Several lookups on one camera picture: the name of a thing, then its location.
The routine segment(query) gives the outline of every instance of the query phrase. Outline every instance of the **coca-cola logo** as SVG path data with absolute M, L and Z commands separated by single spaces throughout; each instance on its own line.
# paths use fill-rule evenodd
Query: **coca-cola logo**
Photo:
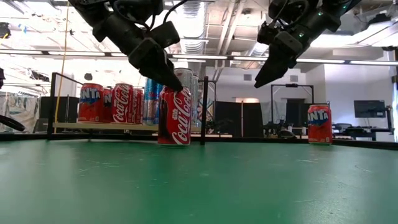
M 190 135 L 191 117 L 191 96 L 188 88 L 184 88 L 179 94 L 183 95 L 183 100 L 177 97 L 178 92 L 174 92 L 174 105 L 178 114 L 178 132 L 173 132 L 172 137 L 177 144 L 188 144 Z
M 117 85 L 114 92 L 113 106 L 116 107 L 116 114 L 113 115 L 113 119 L 116 122 L 126 122 L 127 105 L 129 103 L 129 86 L 125 84 Z

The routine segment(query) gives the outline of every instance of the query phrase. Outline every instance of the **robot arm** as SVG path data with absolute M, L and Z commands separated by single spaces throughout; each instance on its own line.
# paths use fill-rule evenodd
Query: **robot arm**
M 256 88 L 282 78 L 325 30 L 336 32 L 340 17 L 361 0 L 273 0 L 270 24 L 263 23 L 257 41 L 269 45 L 269 57 L 256 77 Z
M 69 0 L 82 18 L 93 28 L 93 35 L 102 42 L 108 37 L 139 72 L 174 90 L 182 85 L 174 75 L 173 63 L 164 48 L 180 42 L 172 22 L 152 29 L 145 21 L 163 11 L 163 0 Z M 105 6 L 109 2 L 110 12 Z

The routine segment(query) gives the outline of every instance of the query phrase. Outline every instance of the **ceiling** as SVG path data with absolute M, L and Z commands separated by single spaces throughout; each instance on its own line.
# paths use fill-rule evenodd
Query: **ceiling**
M 13 4 L 25 13 L 21 13 L 10 6 L 8 0 L 0 0 L 0 22 L 8 22 L 11 25 L 11 38 L 0 40 L 0 49 L 15 50 L 45 50 L 60 51 L 65 50 L 65 29 L 66 50 L 82 52 L 119 52 L 119 49 L 109 40 L 105 39 L 99 43 L 92 36 L 92 28 L 81 18 L 73 7 L 67 8 L 66 1 L 13 1 Z M 217 53 L 223 26 L 229 29 L 224 38 L 222 50 L 226 54 L 244 55 L 256 43 L 259 25 L 266 20 L 268 11 L 268 0 L 247 0 L 241 2 L 242 9 L 246 12 L 238 12 L 238 4 L 234 7 L 229 24 L 225 24 L 226 17 L 230 12 L 228 7 L 233 4 L 231 0 L 216 0 L 207 2 L 205 35 L 206 41 L 204 54 Z M 363 0 L 355 10 L 358 12 L 368 12 L 389 7 L 392 1 L 388 0 Z M 165 2 L 165 8 L 170 8 L 171 2 Z M 160 25 L 166 11 L 157 16 L 155 26 Z M 188 29 L 177 13 L 170 15 L 170 20 L 175 23 L 177 30 Z M 357 19 L 353 26 L 364 26 Z M 228 34 L 231 34 L 231 42 L 226 45 Z M 169 49 L 170 53 L 180 54 L 180 44 L 173 45 Z M 333 45 L 324 47 L 311 47 L 302 57 L 305 58 L 357 58 L 357 59 L 376 59 L 382 57 L 382 50 L 379 47 L 358 47 L 337 48 Z M 12 68 L 15 76 L 25 75 L 25 70 L 31 68 L 44 74 L 51 74 L 55 70 L 61 70 L 62 57 L 54 56 L 42 57 L 23 57 L 17 55 L 0 54 L 0 66 Z M 207 62 L 206 66 L 214 66 L 214 62 Z M 258 68 L 260 65 L 255 63 L 250 68 Z M 93 59 L 68 59 L 64 64 L 65 71 L 74 73 L 77 79 L 82 79 L 84 73 L 96 73 L 104 83 L 130 82 L 135 85 L 141 84 L 141 76 L 138 74 L 126 59 L 119 60 L 93 60 Z M 298 69 L 305 72 L 309 66 L 299 65 Z

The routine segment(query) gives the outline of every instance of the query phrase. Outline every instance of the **ceiling duct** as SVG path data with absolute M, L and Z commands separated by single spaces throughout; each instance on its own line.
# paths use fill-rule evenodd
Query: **ceiling duct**
M 178 32 L 187 38 L 180 41 L 183 54 L 203 54 L 205 51 L 205 42 L 202 39 L 205 37 L 206 7 L 205 2 L 187 1 L 177 8 L 181 22 Z M 201 63 L 188 62 L 188 68 L 195 74 L 200 74 L 200 67 Z

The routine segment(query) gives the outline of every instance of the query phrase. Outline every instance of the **fanta can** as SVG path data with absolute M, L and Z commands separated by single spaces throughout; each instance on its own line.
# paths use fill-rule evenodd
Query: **fanta can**
M 311 105 L 308 109 L 309 143 L 331 144 L 331 110 L 328 105 Z

